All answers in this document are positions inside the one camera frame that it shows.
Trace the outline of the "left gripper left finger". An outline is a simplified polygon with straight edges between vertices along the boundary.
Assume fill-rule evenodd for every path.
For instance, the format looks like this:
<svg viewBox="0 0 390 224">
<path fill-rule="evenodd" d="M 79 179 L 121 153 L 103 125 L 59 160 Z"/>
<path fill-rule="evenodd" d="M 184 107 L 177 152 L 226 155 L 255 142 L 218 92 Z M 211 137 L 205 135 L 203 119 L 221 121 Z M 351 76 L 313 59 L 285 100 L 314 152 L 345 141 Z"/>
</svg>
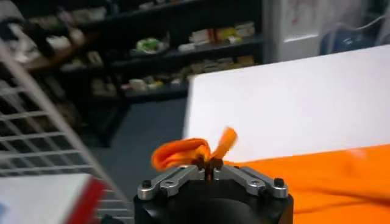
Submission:
<svg viewBox="0 0 390 224">
<path fill-rule="evenodd" d="M 168 197 L 179 193 L 179 189 L 188 181 L 204 180 L 205 169 L 196 165 L 181 165 L 163 172 L 151 180 L 143 181 L 137 189 L 137 196 L 140 200 L 151 200 L 160 191 Z"/>
</svg>

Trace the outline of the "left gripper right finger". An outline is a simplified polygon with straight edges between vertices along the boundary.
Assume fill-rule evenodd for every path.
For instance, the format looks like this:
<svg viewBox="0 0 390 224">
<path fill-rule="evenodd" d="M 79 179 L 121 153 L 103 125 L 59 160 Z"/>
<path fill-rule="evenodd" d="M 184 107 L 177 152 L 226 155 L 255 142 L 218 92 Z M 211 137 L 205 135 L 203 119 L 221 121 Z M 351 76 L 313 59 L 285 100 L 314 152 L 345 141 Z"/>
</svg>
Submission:
<svg viewBox="0 0 390 224">
<path fill-rule="evenodd" d="M 282 178 L 271 178 L 250 167 L 224 165 L 221 159 L 211 159 L 210 168 L 215 180 L 233 180 L 250 195 L 260 196 L 264 192 L 274 198 L 287 198 L 288 185 Z"/>
</svg>

